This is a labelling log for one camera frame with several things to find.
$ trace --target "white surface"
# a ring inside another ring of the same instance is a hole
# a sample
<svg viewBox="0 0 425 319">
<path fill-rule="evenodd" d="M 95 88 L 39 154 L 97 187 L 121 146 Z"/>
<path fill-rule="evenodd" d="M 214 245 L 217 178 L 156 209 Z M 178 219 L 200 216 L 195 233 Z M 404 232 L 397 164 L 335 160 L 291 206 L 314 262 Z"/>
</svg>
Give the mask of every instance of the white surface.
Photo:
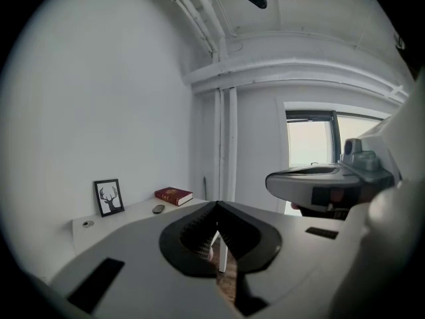
<svg viewBox="0 0 425 319">
<path fill-rule="evenodd" d="M 280 170 L 286 170 L 290 167 L 290 139 L 288 127 L 286 126 L 286 104 L 279 101 L 276 97 L 276 109 L 278 112 L 279 132 L 280 132 Z M 286 213 L 286 201 L 278 200 L 278 213 Z"/>
<path fill-rule="evenodd" d="M 212 185 L 212 195 L 213 199 L 220 199 L 220 149 L 221 149 L 221 102 L 220 102 L 220 90 L 216 89 L 214 91 L 214 142 L 212 146 L 214 147 L 214 180 Z"/>
<path fill-rule="evenodd" d="M 226 272 L 227 254 L 228 254 L 228 248 L 226 244 L 224 243 L 224 240 L 220 239 L 220 264 L 218 266 L 218 270 L 221 273 Z"/>
<path fill-rule="evenodd" d="M 15 46 L 0 93 L 1 217 L 21 266 L 50 279 L 75 257 L 71 220 L 98 211 L 93 181 L 118 178 L 124 206 L 191 190 L 181 75 L 205 61 L 170 0 L 48 0 Z"/>
<path fill-rule="evenodd" d="M 125 211 L 118 214 L 106 217 L 101 217 L 97 214 L 72 220 L 72 235 L 74 238 L 75 252 L 77 255 L 81 254 L 86 249 L 107 237 L 110 233 L 124 225 L 127 225 L 128 223 L 148 219 L 154 216 L 161 216 L 161 214 L 168 213 L 170 211 L 178 211 L 180 208 L 190 207 L 191 205 L 203 202 L 205 201 L 201 199 L 192 199 L 178 207 L 154 197 L 147 201 L 125 207 Z M 152 213 L 152 209 L 157 205 L 165 206 L 163 212 L 158 215 Z M 82 225 L 86 221 L 93 221 L 94 225 L 89 228 L 84 228 Z"/>
<path fill-rule="evenodd" d="M 220 178 L 219 178 L 220 183 L 218 188 L 219 190 L 218 200 L 224 199 L 224 188 L 225 188 L 224 165 L 226 161 L 225 150 L 227 148 L 225 133 L 226 133 L 226 130 L 228 129 L 228 126 L 226 126 L 226 122 L 224 120 L 225 114 L 226 114 L 226 110 L 224 109 L 224 91 L 220 90 Z"/>
<path fill-rule="evenodd" d="M 220 39 L 225 38 L 225 33 L 223 31 L 223 28 L 221 27 L 220 21 L 217 18 L 217 14 L 214 11 L 213 5 L 211 4 L 211 0 L 199 0 L 203 8 L 205 10 L 205 13 L 208 15 L 209 19 L 211 20 L 211 23 L 214 25 L 215 31 L 218 33 L 218 37 Z"/>
<path fill-rule="evenodd" d="M 403 179 L 420 181 L 425 167 L 425 72 L 422 70 L 415 91 L 406 106 L 382 129 L 382 139 L 388 146 Z"/>
<path fill-rule="evenodd" d="M 219 199 L 219 169 L 220 169 L 220 136 L 218 140 L 214 141 L 214 105 L 215 97 L 214 94 L 211 94 L 206 101 L 201 96 L 196 96 L 195 100 L 197 103 L 196 109 L 196 136 L 193 140 L 196 147 L 196 160 L 194 163 L 194 176 L 198 182 L 198 187 L 195 188 L 194 194 L 196 195 L 197 191 L 201 191 L 203 199 L 207 201 L 213 201 Z M 205 108 L 205 103 L 212 103 L 211 108 Z M 220 96 L 218 96 L 218 105 L 220 104 Z M 220 114 L 218 116 L 218 133 L 220 133 Z M 203 179 L 205 178 L 207 185 L 207 197 L 204 196 L 204 183 Z"/>
<path fill-rule="evenodd" d="M 229 141 L 226 201 L 234 202 L 238 163 L 238 94 L 236 88 L 229 91 Z"/>
<path fill-rule="evenodd" d="M 193 193 L 191 193 L 188 196 L 184 196 L 184 198 L 180 199 L 179 202 L 177 202 L 178 203 L 178 206 L 181 206 L 182 204 L 190 201 L 192 198 L 193 198 Z"/>
</svg>

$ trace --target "ceiling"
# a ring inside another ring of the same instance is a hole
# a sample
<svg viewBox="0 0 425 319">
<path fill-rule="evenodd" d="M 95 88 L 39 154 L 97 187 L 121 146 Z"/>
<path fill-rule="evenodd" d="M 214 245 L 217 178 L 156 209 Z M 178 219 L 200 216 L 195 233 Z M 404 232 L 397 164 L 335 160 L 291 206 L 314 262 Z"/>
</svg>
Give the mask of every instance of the ceiling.
<svg viewBox="0 0 425 319">
<path fill-rule="evenodd" d="M 225 25 L 223 13 L 212 1 Z M 268 0 L 265 10 L 247 0 L 220 1 L 239 36 L 265 32 L 320 35 L 345 41 L 385 61 L 400 60 L 394 28 L 376 0 Z"/>
</svg>

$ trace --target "black picture frame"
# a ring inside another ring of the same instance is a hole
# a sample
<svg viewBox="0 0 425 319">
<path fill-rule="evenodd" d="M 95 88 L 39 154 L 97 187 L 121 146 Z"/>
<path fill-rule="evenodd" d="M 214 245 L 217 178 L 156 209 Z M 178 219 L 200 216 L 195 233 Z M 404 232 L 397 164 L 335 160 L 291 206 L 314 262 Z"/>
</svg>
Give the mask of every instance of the black picture frame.
<svg viewBox="0 0 425 319">
<path fill-rule="evenodd" d="M 100 215 L 102 217 L 121 213 L 125 210 L 124 204 L 122 203 L 120 183 L 118 182 L 118 179 L 95 181 L 93 184 L 96 199 L 98 200 Z"/>
</svg>

